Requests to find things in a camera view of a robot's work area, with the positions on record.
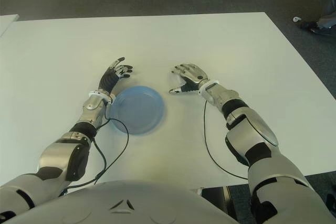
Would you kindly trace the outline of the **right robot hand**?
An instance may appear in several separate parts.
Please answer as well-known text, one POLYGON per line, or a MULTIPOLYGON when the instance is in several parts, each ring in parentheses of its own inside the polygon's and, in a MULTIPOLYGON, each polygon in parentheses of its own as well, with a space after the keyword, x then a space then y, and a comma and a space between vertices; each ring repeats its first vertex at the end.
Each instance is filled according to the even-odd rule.
POLYGON ((191 63, 175 66, 171 72, 178 75, 185 83, 180 87, 171 89, 170 94, 197 91, 209 81, 207 74, 200 67, 191 63))

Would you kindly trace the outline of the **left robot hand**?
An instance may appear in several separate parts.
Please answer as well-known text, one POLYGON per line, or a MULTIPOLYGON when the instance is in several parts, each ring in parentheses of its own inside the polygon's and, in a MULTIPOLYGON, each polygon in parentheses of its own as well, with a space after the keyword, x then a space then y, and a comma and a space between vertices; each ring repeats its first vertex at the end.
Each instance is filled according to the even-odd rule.
POLYGON ((131 65, 123 65, 121 62, 124 60, 125 57, 118 58, 107 68, 100 79, 98 90, 104 91, 106 94, 111 94, 120 79, 130 77, 130 73, 133 72, 133 67, 131 65))

